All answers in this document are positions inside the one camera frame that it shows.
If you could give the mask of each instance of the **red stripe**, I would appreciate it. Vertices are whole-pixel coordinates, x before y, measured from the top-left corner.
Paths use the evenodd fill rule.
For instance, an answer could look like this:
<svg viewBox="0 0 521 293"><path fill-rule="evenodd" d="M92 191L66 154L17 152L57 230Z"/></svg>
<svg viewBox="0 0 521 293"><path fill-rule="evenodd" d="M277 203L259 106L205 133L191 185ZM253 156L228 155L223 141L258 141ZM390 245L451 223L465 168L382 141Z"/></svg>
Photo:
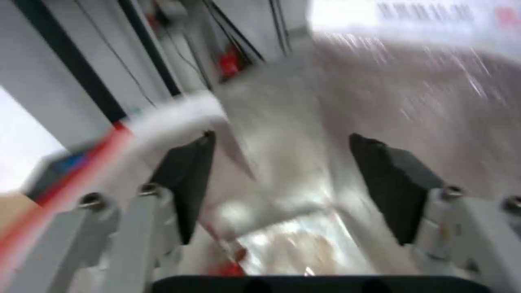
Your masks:
<svg viewBox="0 0 521 293"><path fill-rule="evenodd" d="M100 163L106 162L109 157L117 151L122 142L125 142L130 130L122 123L114 124L114 129L86 155L86 159L63 179L54 184L43 195L35 207L27 212L21 219L17 220L9 232L0 241L0 271L9 269L9 257L16 252L17 246L34 232L38 223L49 214L53 213L59 204L70 200L75 192L65 192L79 187L83 182L95 174Z"/></svg>

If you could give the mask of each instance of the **red component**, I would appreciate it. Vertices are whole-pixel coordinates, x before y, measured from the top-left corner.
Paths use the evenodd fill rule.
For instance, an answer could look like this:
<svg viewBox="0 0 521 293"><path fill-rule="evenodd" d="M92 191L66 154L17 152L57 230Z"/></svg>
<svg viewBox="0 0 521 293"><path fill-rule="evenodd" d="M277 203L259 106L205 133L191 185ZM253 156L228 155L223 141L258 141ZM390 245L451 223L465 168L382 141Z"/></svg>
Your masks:
<svg viewBox="0 0 521 293"><path fill-rule="evenodd" d="M496 7L494 13L499 24L502 26L518 25L521 22L516 11L512 7Z"/></svg>
<svg viewBox="0 0 521 293"><path fill-rule="evenodd" d="M239 73L239 61L234 50L228 50L219 59L219 66L221 67L222 76L224 78L230 78Z"/></svg>
<svg viewBox="0 0 521 293"><path fill-rule="evenodd" d="M219 276L224 277L238 277L238 276L245 276L246 273L242 269L241 265L239 265L236 262L228 263L222 268L219 269L218 273Z"/></svg>

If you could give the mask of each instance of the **gray metal bracket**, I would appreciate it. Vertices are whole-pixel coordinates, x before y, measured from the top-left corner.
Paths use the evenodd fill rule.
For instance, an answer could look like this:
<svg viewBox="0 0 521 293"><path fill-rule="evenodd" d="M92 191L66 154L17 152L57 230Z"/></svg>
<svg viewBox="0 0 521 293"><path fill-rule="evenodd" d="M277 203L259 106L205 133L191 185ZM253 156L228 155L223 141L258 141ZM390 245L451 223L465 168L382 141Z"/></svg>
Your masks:
<svg viewBox="0 0 521 293"><path fill-rule="evenodd" d="M72 211L56 215L15 275L7 293L67 292L76 270L98 264L119 210L90 193Z"/></svg>

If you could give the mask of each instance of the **screw head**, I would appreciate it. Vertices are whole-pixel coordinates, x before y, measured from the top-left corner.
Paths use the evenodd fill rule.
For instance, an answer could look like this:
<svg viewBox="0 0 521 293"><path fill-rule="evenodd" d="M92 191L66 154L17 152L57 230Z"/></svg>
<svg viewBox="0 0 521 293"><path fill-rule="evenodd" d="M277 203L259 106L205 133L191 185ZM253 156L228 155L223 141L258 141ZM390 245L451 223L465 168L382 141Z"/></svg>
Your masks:
<svg viewBox="0 0 521 293"><path fill-rule="evenodd" d="M521 214L521 196L509 196L503 202L503 207L508 212Z"/></svg>
<svg viewBox="0 0 521 293"><path fill-rule="evenodd" d="M157 183L147 183L141 186L139 196L157 196L159 195L159 185Z"/></svg>
<svg viewBox="0 0 521 293"><path fill-rule="evenodd" d="M78 202L78 208L99 211L105 207L105 201L98 192L85 194Z"/></svg>
<svg viewBox="0 0 521 293"><path fill-rule="evenodd" d="M465 193L460 187L454 185L447 185L443 187L441 198L444 200L454 200L464 195Z"/></svg>

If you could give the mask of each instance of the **wire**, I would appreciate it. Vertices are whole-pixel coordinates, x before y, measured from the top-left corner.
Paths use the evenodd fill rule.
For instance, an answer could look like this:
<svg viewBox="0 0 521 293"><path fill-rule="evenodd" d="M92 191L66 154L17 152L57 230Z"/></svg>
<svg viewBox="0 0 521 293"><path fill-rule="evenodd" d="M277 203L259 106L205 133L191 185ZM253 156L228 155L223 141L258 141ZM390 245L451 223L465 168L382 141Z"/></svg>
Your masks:
<svg viewBox="0 0 521 293"><path fill-rule="evenodd" d="M204 82L204 78L201 74L201 72L199 71L199 69L193 64L191 63L190 61L188 61L188 59L186 59L183 54L181 54L181 52L179 51L179 48L177 47L176 43L173 41L173 38L172 36L170 35L170 33L168 32L168 30L164 27L164 26L161 26L161 28L164 30L164 32L166 33L166 35L168 36L168 38L170 39L170 42L172 43L173 47L176 49L176 52L177 54L179 55L179 57L181 57L181 59L183 59L183 61L186 62L186 64L188 64L188 66L192 67L192 69L195 71L195 73L197 73L197 76L199 77L199 80L203 83L203 84L206 84L206 82Z"/></svg>
<svg viewBox="0 0 521 293"><path fill-rule="evenodd" d="M130 75L130 77L134 80L135 84L138 86L139 88L139 91L141 92L141 94L143 95L143 97L154 107L154 108L157 108L156 105L152 102L152 100L150 100L150 98L146 95L145 93L145 90L143 89L143 87L141 86L141 84L138 82L138 79L134 76L134 74L132 74L132 72L130 71L130 68L128 68L127 64L125 64L125 62L123 62L123 60L121 59L121 57L118 55L118 53L116 52L116 50L111 46L111 44L109 43L109 41L107 40L107 38L103 35L103 33L101 32L101 29L97 26L96 22L94 22L94 20L91 18L91 16L89 15L89 13L87 13L87 11L85 10L85 8L83 7L83 5L78 1L78 0L74 0L74 2L76 3L76 5L80 8L81 12L85 15L85 17L87 17L87 19L89 20L89 22L92 24L92 26L94 27L94 29L96 30L96 32L98 32L98 34L100 35L101 39L103 40L103 42L105 42L105 44L108 46L108 48L112 51L112 53L116 56L116 58L118 58L119 62L121 63L121 65L123 66L123 68L127 71L127 73Z"/></svg>

